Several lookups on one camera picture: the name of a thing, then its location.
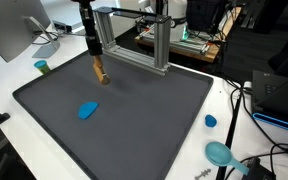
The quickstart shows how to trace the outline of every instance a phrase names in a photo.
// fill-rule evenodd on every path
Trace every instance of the blue object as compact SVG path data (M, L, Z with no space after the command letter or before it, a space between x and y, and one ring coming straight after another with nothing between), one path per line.
M41 68L41 67L43 67L43 66L45 66L45 65L46 65L46 61L45 61L45 60L37 61L37 62L34 64L34 66L35 66L36 68Z
M247 175L249 168L238 162L232 155L231 150L220 142L210 142L205 147L206 158L216 166L231 165L235 169Z
M205 116L205 124L207 127L214 127L217 123L217 120L212 115Z
M97 107L98 103L96 102L88 102L83 104L78 112L78 117L84 120L87 119L93 114Z
M267 115L264 115L261 113L254 113L252 116L255 120L260 120L260 121L263 121L265 123L268 123L268 124L271 124L271 125L274 125L274 126L288 130L288 122L286 122L286 121L276 119L274 117L267 116Z

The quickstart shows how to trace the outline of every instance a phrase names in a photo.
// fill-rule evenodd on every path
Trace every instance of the small blue cap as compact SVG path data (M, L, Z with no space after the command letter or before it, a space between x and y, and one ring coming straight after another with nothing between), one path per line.
M212 115L205 116L205 124L207 127L214 127L217 123L217 120Z
M41 67L43 67L43 66L45 66L45 65L46 65L46 61L45 61L45 60L37 61L37 62L34 64L34 66L35 66L36 68L41 68Z

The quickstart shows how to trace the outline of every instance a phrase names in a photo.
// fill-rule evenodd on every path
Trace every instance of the aluminum frame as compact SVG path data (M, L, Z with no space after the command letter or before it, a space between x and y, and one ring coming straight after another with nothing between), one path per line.
M111 57L127 62L142 69L164 76L169 67L169 43L171 31L171 18L169 16L157 16L154 27L156 38L154 40L154 58L128 50L116 44L110 13L114 10L101 7L94 10L94 16L98 28L98 34L102 41L103 52Z

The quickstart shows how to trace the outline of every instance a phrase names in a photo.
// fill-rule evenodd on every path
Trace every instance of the blue spoon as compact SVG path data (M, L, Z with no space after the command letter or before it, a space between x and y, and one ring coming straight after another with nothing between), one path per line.
M210 142L205 147L206 158L216 166L228 166L231 165L235 169L241 171L247 175L249 168L242 163L238 162L232 155L230 149L222 143Z

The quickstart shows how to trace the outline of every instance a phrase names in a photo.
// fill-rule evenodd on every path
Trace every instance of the metal frame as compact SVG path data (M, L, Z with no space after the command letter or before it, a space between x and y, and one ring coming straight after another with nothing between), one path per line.
M106 55L117 58L121 61L127 62L134 66L143 68L153 73L164 76L170 64L169 60L169 42L170 42L170 28L171 18L169 16L161 16L152 14L154 16L154 26L156 38L154 40L154 58L137 53L116 44L110 13L118 11L116 8L101 7L94 10L95 20L98 27L99 37L102 41L103 52ZM132 11L133 13L142 14L141 11Z
M222 21L219 24L219 29L223 29L227 20L234 14L236 9L234 8L232 11L228 11L224 14ZM147 42L154 42L155 36L151 34L151 32L154 31L155 33L155 25L150 27L149 31L142 32L139 36L142 38L142 40ZM208 39L208 40L215 40L214 37L212 38L209 34L206 32L199 32L199 36ZM186 39L186 40L180 40L178 42L172 41L170 42L169 46L172 48L180 49L185 52L189 52L192 54L200 54L205 55L207 51L209 50L209 46L207 46L207 41L204 40L196 40L198 38L195 38L195 40L192 39Z

